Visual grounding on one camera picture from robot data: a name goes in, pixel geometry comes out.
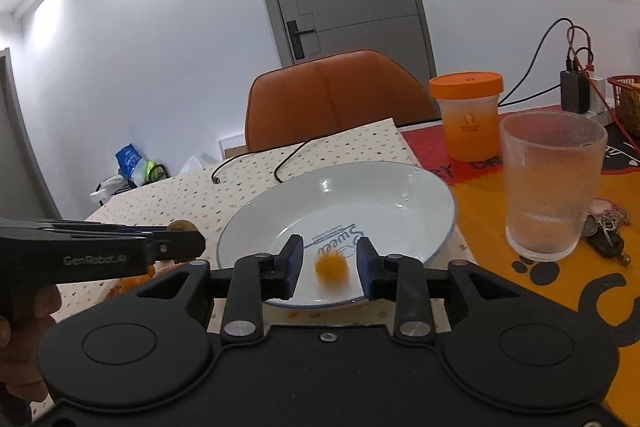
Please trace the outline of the person's left hand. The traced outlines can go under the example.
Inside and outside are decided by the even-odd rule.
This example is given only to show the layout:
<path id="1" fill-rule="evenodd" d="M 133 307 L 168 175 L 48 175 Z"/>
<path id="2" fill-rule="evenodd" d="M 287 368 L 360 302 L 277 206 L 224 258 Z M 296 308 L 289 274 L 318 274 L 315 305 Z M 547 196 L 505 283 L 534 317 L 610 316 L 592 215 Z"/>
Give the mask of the person's left hand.
<path id="1" fill-rule="evenodd" d="M 37 369 L 36 354 L 43 335 L 55 325 L 53 314 L 62 299 L 55 285 L 19 287 L 5 293 L 1 311 L 1 381 L 11 395 L 42 402 L 48 389 Z"/>

